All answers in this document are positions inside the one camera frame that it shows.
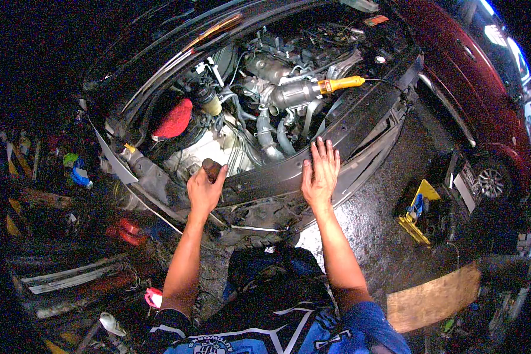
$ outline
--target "human arm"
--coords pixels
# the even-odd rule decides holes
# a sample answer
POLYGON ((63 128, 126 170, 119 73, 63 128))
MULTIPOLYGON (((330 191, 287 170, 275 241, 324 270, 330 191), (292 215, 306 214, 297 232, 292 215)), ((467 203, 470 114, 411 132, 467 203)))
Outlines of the human arm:
POLYGON ((175 309, 188 318, 195 303, 199 285, 200 243, 208 215, 219 202, 228 166, 224 165, 214 184, 203 168, 187 182, 191 212, 177 249, 173 254, 163 285, 162 309, 175 309))
POLYGON ((320 137, 316 144, 312 142, 311 152, 312 166, 309 160, 303 163, 301 190, 317 219, 328 282, 336 303, 345 313, 361 301, 373 300, 332 208, 331 197, 340 171, 340 154, 338 150, 333 151, 330 140, 325 145, 320 137))

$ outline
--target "intake pipe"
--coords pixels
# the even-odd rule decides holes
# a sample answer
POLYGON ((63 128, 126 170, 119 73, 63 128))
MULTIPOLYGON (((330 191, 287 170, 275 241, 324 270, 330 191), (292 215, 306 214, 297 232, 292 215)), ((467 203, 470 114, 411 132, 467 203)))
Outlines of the intake pipe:
POLYGON ((296 152, 295 148, 287 138, 287 128, 285 127, 286 119, 287 117, 283 118, 277 125, 277 142, 279 142, 279 145, 288 156, 293 156, 296 152))
POLYGON ((256 130, 258 131, 258 142, 262 146, 262 150, 266 153, 265 155, 271 161, 281 161, 285 157, 275 147, 275 142, 271 136, 271 131, 269 130, 269 112, 267 109, 262 110, 258 119, 256 120, 256 130))

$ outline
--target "wooden board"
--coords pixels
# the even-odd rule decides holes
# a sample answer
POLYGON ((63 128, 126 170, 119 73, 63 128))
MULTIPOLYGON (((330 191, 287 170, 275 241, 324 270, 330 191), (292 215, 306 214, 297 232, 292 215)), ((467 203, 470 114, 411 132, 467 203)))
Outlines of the wooden board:
POLYGON ((480 288, 475 262, 410 289, 387 295, 387 319, 399 332, 416 330, 467 307, 480 288))

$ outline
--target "logo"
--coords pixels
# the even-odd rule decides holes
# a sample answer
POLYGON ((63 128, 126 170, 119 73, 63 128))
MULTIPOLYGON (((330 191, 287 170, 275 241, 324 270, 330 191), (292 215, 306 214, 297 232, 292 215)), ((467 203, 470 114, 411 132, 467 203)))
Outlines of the logo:
POLYGON ((193 348, 193 354, 226 354, 232 352, 232 344, 223 337, 205 335, 191 339, 189 348, 193 348))

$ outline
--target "hand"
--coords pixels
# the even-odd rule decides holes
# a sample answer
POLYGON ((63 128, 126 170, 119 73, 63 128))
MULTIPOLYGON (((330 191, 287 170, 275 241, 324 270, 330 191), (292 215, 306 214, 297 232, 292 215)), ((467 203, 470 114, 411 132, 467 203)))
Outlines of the hand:
POLYGON ((191 176, 187 182, 187 192, 189 193, 189 200, 191 200, 191 214, 207 219, 219 202, 227 171, 228 165, 222 166, 214 183, 208 180, 207 173, 202 167, 191 176))
POLYGON ((326 147, 319 137, 317 144, 311 142, 312 167, 309 160, 303 163, 303 182, 301 190, 305 200, 311 205, 313 213, 332 209, 331 197, 340 171, 340 153, 332 150, 332 141, 327 140, 326 147), (312 168, 315 178, 312 179, 312 168))

